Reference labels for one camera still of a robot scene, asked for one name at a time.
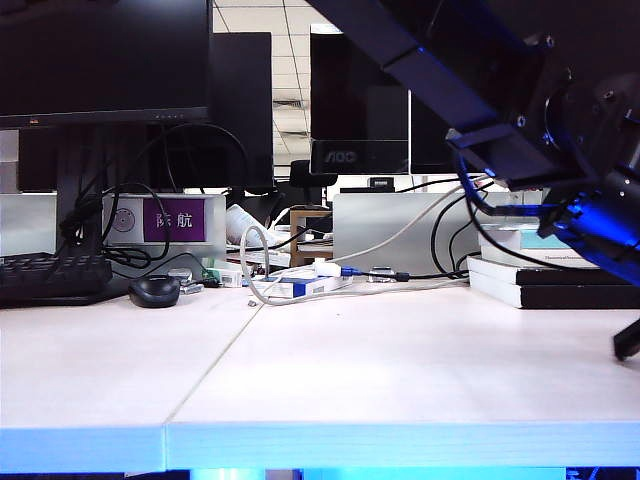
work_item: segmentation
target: ceiling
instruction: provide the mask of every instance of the ceiling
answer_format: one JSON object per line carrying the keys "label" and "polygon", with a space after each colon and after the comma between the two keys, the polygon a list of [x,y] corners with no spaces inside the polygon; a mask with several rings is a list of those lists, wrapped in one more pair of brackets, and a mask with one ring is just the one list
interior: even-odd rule
{"label": "ceiling", "polygon": [[314,23],[329,22],[304,0],[214,0],[216,32],[272,34],[276,166],[310,155],[309,31]]}

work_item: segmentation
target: book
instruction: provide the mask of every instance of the book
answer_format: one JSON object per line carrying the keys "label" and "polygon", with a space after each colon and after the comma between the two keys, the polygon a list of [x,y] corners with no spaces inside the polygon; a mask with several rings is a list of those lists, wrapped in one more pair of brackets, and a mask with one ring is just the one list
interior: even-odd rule
{"label": "book", "polygon": [[469,257],[469,270],[516,285],[629,285],[625,280],[600,268],[557,270],[547,267],[521,267]]}
{"label": "book", "polygon": [[633,285],[516,285],[469,272],[471,288],[522,309],[636,309],[640,287]]}
{"label": "book", "polygon": [[[510,250],[571,248],[555,235],[549,235],[546,238],[540,237],[537,223],[485,224],[484,229],[491,235],[491,238]],[[489,245],[482,235],[479,236],[479,239],[480,245]]]}
{"label": "book", "polygon": [[[521,248],[511,249],[535,260],[561,265],[564,267],[597,268],[596,265],[582,258],[571,248]],[[509,255],[489,243],[480,244],[480,252],[484,260],[489,260],[518,267],[536,267],[537,263]]]}

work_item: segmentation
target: computer mouse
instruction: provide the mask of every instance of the computer mouse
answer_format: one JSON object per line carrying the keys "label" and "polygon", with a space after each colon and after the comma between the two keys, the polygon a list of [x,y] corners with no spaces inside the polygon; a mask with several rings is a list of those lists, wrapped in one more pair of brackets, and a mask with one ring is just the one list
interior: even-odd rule
{"label": "computer mouse", "polygon": [[180,296],[180,282],[168,275],[149,275],[131,280],[129,298],[144,308],[172,307]]}

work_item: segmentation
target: desk surface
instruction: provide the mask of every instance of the desk surface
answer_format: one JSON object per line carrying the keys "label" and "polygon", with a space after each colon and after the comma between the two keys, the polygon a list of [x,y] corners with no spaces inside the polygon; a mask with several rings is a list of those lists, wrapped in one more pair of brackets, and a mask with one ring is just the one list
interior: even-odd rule
{"label": "desk surface", "polygon": [[233,289],[0,310],[0,472],[163,469],[165,424],[257,311]]}
{"label": "desk surface", "polygon": [[202,295],[1,312],[0,471],[640,463],[640,359],[610,347],[635,311],[462,287],[256,315],[245,290]]}

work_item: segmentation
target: black keyboard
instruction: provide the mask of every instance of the black keyboard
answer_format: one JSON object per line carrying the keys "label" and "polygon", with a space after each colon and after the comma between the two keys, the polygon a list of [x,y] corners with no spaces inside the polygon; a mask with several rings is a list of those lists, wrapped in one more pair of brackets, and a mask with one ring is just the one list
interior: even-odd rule
{"label": "black keyboard", "polygon": [[0,300],[73,297],[102,291],[113,274],[102,255],[0,258]]}

